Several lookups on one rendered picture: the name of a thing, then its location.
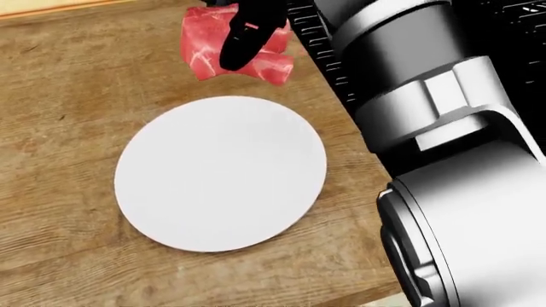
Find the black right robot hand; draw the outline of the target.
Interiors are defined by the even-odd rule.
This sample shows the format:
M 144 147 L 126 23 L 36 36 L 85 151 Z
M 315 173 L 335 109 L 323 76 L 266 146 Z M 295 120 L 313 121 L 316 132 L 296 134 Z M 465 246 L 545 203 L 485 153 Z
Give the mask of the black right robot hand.
M 220 66 L 238 71 L 264 47 L 275 30 L 287 24 L 287 0 L 201 0 L 209 7 L 238 4 L 219 56 Z

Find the raw red lamb chop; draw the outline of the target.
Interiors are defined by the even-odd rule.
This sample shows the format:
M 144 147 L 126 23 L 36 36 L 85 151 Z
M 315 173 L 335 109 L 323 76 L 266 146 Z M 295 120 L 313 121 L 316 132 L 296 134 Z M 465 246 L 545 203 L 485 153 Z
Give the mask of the raw red lamb chop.
M 182 20 L 180 53 L 198 80 L 231 73 L 220 66 L 219 58 L 229 34 L 229 22 L 237 11 L 237 4 L 187 9 Z M 293 70 L 293 57 L 285 54 L 290 38 L 290 25 L 277 28 L 258 54 L 235 73 L 277 86 L 285 84 Z

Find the round white plate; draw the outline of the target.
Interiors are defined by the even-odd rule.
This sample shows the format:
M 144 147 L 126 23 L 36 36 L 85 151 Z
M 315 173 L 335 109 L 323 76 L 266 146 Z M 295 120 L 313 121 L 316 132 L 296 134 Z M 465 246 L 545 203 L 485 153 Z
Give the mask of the round white plate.
M 327 173 L 325 147 L 291 109 L 250 96 L 191 101 L 128 142 L 119 209 L 142 235 L 190 252 L 257 245 L 298 222 Z

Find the black stove grate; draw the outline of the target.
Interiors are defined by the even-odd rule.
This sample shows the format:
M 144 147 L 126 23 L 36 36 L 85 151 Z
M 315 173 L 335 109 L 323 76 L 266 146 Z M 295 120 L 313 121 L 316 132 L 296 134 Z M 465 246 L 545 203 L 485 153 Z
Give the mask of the black stove grate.
M 341 104 L 366 101 L 434 68 L 488 55 L 516 109 L 546 97 L 546 0 L 418 0 L 348 45 L 313 0 L 289 0 L 297 38 Z

